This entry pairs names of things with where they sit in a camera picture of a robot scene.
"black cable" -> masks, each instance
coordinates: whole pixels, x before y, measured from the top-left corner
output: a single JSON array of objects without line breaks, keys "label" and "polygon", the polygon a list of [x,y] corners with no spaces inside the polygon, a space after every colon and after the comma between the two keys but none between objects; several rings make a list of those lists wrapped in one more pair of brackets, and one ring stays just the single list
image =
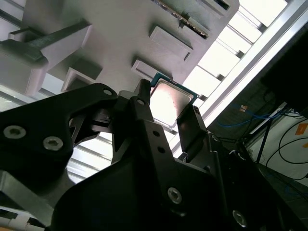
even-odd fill
[{"label": "black cable", "polygon": [[286,160],[286,159],[282,156],[282,154],[281,154],[281,152],[280,152],[280,149],[281,149],[281,142],[282,142],[283,138],[285,137],[285,135],[288,133],[288,131],[291,130],[292,128],[294,128],[296,125],[298,125],[298,124],[300,124],[300,123],[302,123],[302,122],[304,122],[304,121],[306,121],[306,120],[307,120],[307,119],[304,119],[304,120],[299,121],[298,123],[294,124],[293,126],[291,126],[287,131],[284,132],[284,134],[283,134],[282,137],[280,138],[279,145],[278,145],[278,152],[279,152],[279,155],[280,155],[280,157],[281,157],[285,162],[287,162],[287,163],[289,163],[289,164],[302,165],[302,164],[307,164],[307,163],[308,163],[308,161],[305,161],[305,162],[291,162],[291,161],[288,161],[288,160]]},{"label": "black cable", "polygon": [[[291,143],[294,143],[294,142],[296,142],[296,141],[303,140],[303,139],[308,139],[308,137],[298,138],[298,139],[296,139],[296,140],[294,140],[294,141],[290,141],[290,142],[286,143],[285,145],[281,146],[280,148],[278,148],[278,149],[269,157],[269,159],[267,160],[267,162],[266,162],[266,164],[265,164],[265,167],[268,166],[269,161],[272,159],[272,157],[273,157],[281,148],[283,148],[283,147],[285,147],[285,146],[287,146],[287,145],[289,145],[289,144],[291,144]],[[303,178],[300,178],[300,179],[295,179],[295,178],[291,178],[291,177],[288,177],[288,178],[293,179],[293,180],[302,180],[302,179],[304,179],[305,177],[306,177],[306,175],[305,175]]]},{"label": "black cable", "polygon": [[281,115],[283,115],[283,116],[286,116],[286,117],[292,117],[292,118],[296,118],[296,119],[303,119],[304,117],[302,116],[302,115],[287,115],[287,114],[285,114],[285,113],[280,113]]}]

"screw hole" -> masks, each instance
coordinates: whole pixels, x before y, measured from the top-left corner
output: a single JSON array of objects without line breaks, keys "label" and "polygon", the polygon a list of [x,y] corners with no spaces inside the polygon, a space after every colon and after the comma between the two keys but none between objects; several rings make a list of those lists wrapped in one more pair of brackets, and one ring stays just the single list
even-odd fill
[{"label": "screw hole", "polygon": [[56,147],[59,143],[58,143],[58,141],[51,140],[51,141],[48,141],[48,144],[49,144],[50,146]]},{"label": "screw hole", "polygon": [[165,153],[166,151],[162,147],[157,148],[160,153]]},{"label": "screw hole", "polygon": [[16,129],[16,128],[13,128],[13,129],[11,129],[10,130],[10,134],[11,135],[16,135],[16,136],[18,136],[18,135],[20,135],[20,130],[18,130],[18,129]]},{"label": "screw hole", "polygon": [[159,134],[158,131],[153,131],[153,134],[154,134],[155,136],[157,136],[157,137],[160,137],[160,134]]},{"label": "screw hole", "polygon": [[137,102],[141,105],[144,105],[144,102],[142,100],[137,100]]},{"label": "screw hole", "polygon": [[211,167],[210,167],[209,165],[208,165],[208,166],[205,166],[205,167],[204,167],[204,170],[205,170],[205,171],[208,171],[208,172],[211,172]]}]

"orange label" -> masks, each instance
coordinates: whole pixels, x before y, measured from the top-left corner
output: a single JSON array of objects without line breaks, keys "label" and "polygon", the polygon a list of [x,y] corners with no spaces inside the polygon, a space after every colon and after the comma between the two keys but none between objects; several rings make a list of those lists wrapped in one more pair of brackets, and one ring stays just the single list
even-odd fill
[{"label": "orange label", "polygon": [[248,106],[241,105],[240,112],[245,112]]},{"label": "orange label", "polygon": [[299,124],[295,135],[303,135],[307,128],[308,124]]}]

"white panel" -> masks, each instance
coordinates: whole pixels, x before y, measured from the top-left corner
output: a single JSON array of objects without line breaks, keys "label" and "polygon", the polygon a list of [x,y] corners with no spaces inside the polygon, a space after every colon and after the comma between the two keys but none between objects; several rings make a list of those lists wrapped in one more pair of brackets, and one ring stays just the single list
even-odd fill
[{"label": "white panel", "polygon": [[8,2],[5,0],[0,1],[0,9],[4,12],[10,14],[11,16],[19,19],[20,21],[23,19],[24,9],[14,2]]},{"label": "white panel", "polygon": [[193,51],[190,47],[158,26],[155,27],[150,39],[162,45],[164,49],[171,51],[184,61]]},{"label": "white panel", "polygon": [[53,94],[58,95],[62,93],[61,88],[62,88],[63,83],[64,82],[62,80],[47,73],[44,78],[42,88],[50,91]]},{"label": "white panel", "polygon": [[199,66],[214,76],[221,74],[226,77],[239,60],[240,59],[237,56],[232,54],[226,48],[217,42],[214,42],[201,59]]},{"label": "white panel", "polygon": [[102,170],[108,166],[110,166],[111,161],[108,161],[106,159],[103,159],[101,157],[98,157],[96,155],[87,153],[83,150],[80,150],[78,148],[74,149],[72,158],[75,160],[79,160],[87,165],[93,166],[99,170]]},{"label": "white panel", "polygon": [[[277,151],[280,138],[282,135],[293,125],[296,123],[303,121],[302,123],[308,123],[307,120],[298,120],[296,118],[291,117],[284,117],[281,119],[281,121],[278,122],[276,126],[273,126],[270,129],[269,135],[267,137],[267,141],[264,146],[264,150],[262,153],[261,161],[260,163],[263,165],[266,165],[268,159],[271,157],[271,155]],[[302,135],[296,135],[298,125],[294,126],[292,129],[290,129],[284,139],[282,140],[281,147],[285,144],[287,144],[290,141],[294,141],[296,139],[300,138],[306,138],[308,135],[308,130]],[[258,140],[255,141],[250,147],[249,150],[251,151],[251,155],[253,159],[257,158],[258,152],[260,150],[260,146],[263,140],[263,136],[259,137]],[[308,161],[307,156],[307,148],[304,147],[305,144],[307,144],[308,139],[302,139],[295,141],[289,145],[286,145],[285,147],[281,148],[281,154],[282,156],[291,161],[291,162],[306,162]],[[299,179],[307,175],[307,164],[301,164],[301,165],[294,165],[289,164],[285,162],[281,157],[279,156],[279,153],[276,153],[271,160],[268,162],[268,167],[278,171],[286,176],[289,176],[291,178]],[[308,185],[308,179],[303,179],[299,181],[302,184]]]},{"label": "white panel", "polygon": [[24,101],[24,102],[26,102],[26,103],[33,103],[33,102],[36,101],[36,100],[33,99],[33,98],[30,98],[30,97],[24,96],[24,95],[22,95],[22,94],[20,94],[20,93],[17,93],[16,91],[11,90],[11,89],[9,89],[9,88],[3,86],[3,85],[0,85],[0,91],[6,93],[6,94],[8,94],[8,95],[11,95],[11,96],[13,96],[14,98],[17,98],[17,99],[19,99],[19,100],[21,100],[21,101]]},{"label": "white panel", "polygon": [[26,231],[44,231],[44,230],[45,230],[44,228],[37,227],[34,225],[30,225],[30,224],[27,224],[26,226]]},{"label": "white panel", "polygon": [[80,144],[81,146],[85,148],[89,148],[108,159],[112,159],[112,145],[105,143],[103,141],[99,141],[98,139],[93,139],[90,141],[82,142]]},{"label": "white panel", "polygon": [[0,18],[0,41],[7,40],[8,34],[16,30],[19,30],[17,26],[14,26],[8,21]]},{"label": "white panel", "polygon": [[67,170],[69,172],[75,173],[75,174],[80,175],[80,176],[85,177],[85,178],[88,178],[88,177],[94,175],[95,173],[97,173],[97,171],[95,171],[94,169],[79,165],[79,164],[74,163],[72,161],[68,162]]},{"label": "white panel", "polygon": [[196,66],[185,80],[183,86],[188,89],[208,97],[220,84],[214,76]]},{"label": "white panel", "polygon": [[199,98],[196,99],[195,102],[193,102],[193,105],[196,106],[196,107],[198,107],[198,108],[200,108],[203,104],[204,104],[204,101],[201,100],[201,99],[199,99]]},{"label": "white panel", "polygon": [[173,149],[178,144],[179,141],[180,141],[180,135],[176,134],[175,137],[169,142],[170,148]]},{"label": "white panel", "polygon": [[240,4],[265,26],[269,26],[286,7],[284,0],[240,0]]},{"label": "white panel", "polygon": [[224,28],[218,38],[237,52],[241,51],[246,53],[251,48],[251,44],[249,44],[248,41],[243,39],[229,27]]},{"label": "white panel", "polygon": [[251,25],[238,13],[236,13],[235,16],[230,20],[229,25],[231,25],[251,42],[255,42],[262,34],[261,31]]},{"label": "white panel", "polygon": [[0,227],[8,227],[10,219],[0,217]]},{"label": "white panel", "polygon": [[160,71],[156,70],[155,68],[151,67],[150,65],[138,59],[134,63],[131,70],[135,72],[137,75],[139,75],[140,77],[147,79],[148,81],[152,81],[152,79],[155,77],[157,73],[162,74]]}]

